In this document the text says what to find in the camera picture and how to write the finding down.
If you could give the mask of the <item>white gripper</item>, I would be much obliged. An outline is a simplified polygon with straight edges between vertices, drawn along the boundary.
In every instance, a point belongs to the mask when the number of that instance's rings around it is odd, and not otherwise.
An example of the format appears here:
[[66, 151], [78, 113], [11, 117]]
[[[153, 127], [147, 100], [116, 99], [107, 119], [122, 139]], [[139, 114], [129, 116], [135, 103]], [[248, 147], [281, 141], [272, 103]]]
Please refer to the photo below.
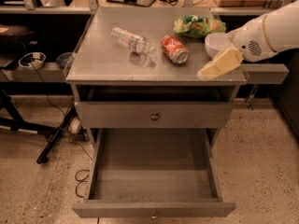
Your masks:
[[243, 57], [248, 62], [256, 63], [275, 56], [276, 52], [266, 37], [264, 28], [266, 17], [267, 15], [263, 14], [229, 32], [228, 35], [235, 48], [218, 52], [197, 72], [198, 78], [206, 81], [225, 75], [239, 67]]

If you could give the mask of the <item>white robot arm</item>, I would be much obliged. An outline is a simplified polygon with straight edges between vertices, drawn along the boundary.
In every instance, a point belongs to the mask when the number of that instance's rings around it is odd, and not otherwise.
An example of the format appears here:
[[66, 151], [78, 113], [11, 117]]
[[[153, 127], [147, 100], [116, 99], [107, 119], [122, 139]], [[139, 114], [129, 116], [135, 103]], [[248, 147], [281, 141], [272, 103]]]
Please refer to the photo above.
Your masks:
[[299, 1], [248, 21], [224, 34], [230, 46], [220, 49], [198, 72], [200, 80], [227, 74], [243, 61], [259, 62], [282, 51], [299, 48]]

